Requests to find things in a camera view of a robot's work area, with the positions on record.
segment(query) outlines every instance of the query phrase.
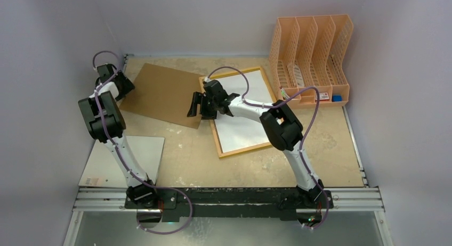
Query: orange plastic rack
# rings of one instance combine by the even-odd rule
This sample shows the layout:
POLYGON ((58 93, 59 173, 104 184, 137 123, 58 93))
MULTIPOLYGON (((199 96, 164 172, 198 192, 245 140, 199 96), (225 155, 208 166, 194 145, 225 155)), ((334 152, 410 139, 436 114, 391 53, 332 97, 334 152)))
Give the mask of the orange plastic rack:
MULTIPOLYGON (((270 68, 275 96, 280 88, 293 95, 316 86, 329 99, 321 106, 343 106, 349 101, 350 86, 342 71, 342 61, 353 32, 347 14, 278 18, 270 49, 270 68), (333 102, 333 95, 342 100, 333 102)), ((294 109, 315 106, 315 92, 306 91, 289 102, 294 109)))

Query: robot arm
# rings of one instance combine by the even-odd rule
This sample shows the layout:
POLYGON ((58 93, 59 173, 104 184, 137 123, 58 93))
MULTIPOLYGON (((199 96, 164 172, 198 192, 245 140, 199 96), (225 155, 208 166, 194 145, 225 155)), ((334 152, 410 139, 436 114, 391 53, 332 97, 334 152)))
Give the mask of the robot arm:
POLYGON ((262 107, 250 106, 243 102, 241 95, 236 93, 228 95, 217 80, 204 82, 204 90, 204 93, 195 92, 193 94, 193 103, 188 116, 195 116, 197 105, 200 104, 200 113, 203 119, 215 119, 217 112, 219 112, 232 117, 244 117, 260 122, 270 143, 286 156, 294 171, 297 187, 309 192, 313 199, 320 194, 320 189, 316 187, 311 175, 320 185, 322 183, 317 174, 313 172, 305 149, 302 149, 301 154, 311 173, 308 172, 301 160, 299 148, 303 138, 301 133, 303 126, 287 104, 277 109, 269 109, 264 106, 277 105, 282 101, 274 104, 262 104, 247 100, 248 103, 258 104, 262 107))
MULTIPOLYGON (((97 69, 100 76, 97 83, 99 81, 100 83, 105 82, 114 74, 112 64, 105 64, 97 67, 97 69)), ((129 168, 137 178, 154 185, 155 181, 152 181, 147 173, 141 168, 128 145, 127 137, 124 136, 126 124, 116 105, 116 101, 124 98, 124 96, 134 88, 135 86, 132 82, 127 79, 122 72, 118 72, 114 79, 105 84, 99 91, 99 102, 104 114, 106 128, 113 142, 110 141, 104 131, 94 94, 80 100, 78 105, 91 137, 95 140, 99 140, 108 148, 123 172, 128 187, 127 197, 135 202, 140 199, 143 201, 151 201, 156 197, 155 190, 143 185, 126 170, 126 167, 129 168)))

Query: white board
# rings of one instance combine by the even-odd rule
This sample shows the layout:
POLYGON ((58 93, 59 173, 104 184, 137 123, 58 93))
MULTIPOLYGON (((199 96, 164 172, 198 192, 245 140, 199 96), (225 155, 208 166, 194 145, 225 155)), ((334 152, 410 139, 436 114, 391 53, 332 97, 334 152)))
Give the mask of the white board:
MULTIPOLYGON (((136 161, 154 183, 162 158, 163 137, 126 136, 136 161)), ((96 141, 86 163, 79 186, 127 188, 126 178, 114 156, 96 141)))
MULTIPOLYGON (((246 99, 273 103, 260 70, 247 72, 245 76, 249 81, 249 92, 245 96, 246 99)), ((242 75, 216 78, 216 80, 221 83, 228 94, 238 93, 241 95, 246 90, 246 82, 242 75)), ((214 122, 223 153, 269 142, 259 122, 222 114, 218 114, 214 122)))

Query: wooden frame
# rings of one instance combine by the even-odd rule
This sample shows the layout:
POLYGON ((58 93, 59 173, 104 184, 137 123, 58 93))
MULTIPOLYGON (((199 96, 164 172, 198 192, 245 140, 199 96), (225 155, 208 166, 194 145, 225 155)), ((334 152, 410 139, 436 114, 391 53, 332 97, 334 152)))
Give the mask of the wooden frame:
MULTIPOLYGON (((242 70, 242 72, 243 73, 248 73, 248 72, 257 71, 257 70, 260 70, 260 72, 261 72, 262 78, 263 78, 263 80, 265 82, 265 85, 267 86, 267 90, 269 91, 271 99, 273 100, 273 102, 276 102, 277 99, 276 99, 276 97, 275 97, 275 95, 274 95, 274 93, 273 93, 273 91, 271 89, 271 86, 270 86, 270 83, 268 81, 268 78, 267 78, 267 76, 265 74, 265 71, 264 71, 264 69, 262 67, 248 68, 248 69, 242 70)), ((239 73, 236 72, 236 71, 220 73, 220 74, 212 75, 211 79, 218 79, 218 78, 236 76, 238 74, 239 73)), ((203 80, 204 80, 204 78, 205 77, 200 77, 199 78, 199 83, 201 85, 201 91, 202 92, 204 92, 204 88, 203 88, 203 80)), ((271 146, 270 142, 268 142, 268 143, 257 144, 257 145, 254 145, 254 146, 244 147, 242 149, 237 149, 237 150, 234 150, 234 151, 223 152, 222 149, 221 149, 220 139, 219 139, 219 136, 218 136, 218 131, 216 129, 215 121, 214 120, 210 120, 209 122, 210 122, 210 125, 211 125, 211 129, 212 129, 212 134, 213 134, 213 139, 214 139, 214 142, 215 142, 216 150, 217 150, 218 156, 220 158, 229 157, 231 155, 240 154, 240 153, 249 152, 249 151, 254 151, 254 150, 257 150, 257 149, 261 149, 263 147, 271 146)))

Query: small box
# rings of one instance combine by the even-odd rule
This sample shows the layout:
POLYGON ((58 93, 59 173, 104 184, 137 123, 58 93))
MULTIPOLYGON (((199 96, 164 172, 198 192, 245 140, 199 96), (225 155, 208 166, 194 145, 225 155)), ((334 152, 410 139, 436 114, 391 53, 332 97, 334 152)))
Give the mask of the small box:
POLYGON ((329 100, 328 93, 320 93, 320 101, 327 101, 327 100, 329 100))
POLYGON ((342 96, 340 96, 340 95, 333 95, 331 101, 333 101, 333 102, 342 101, 342 96))

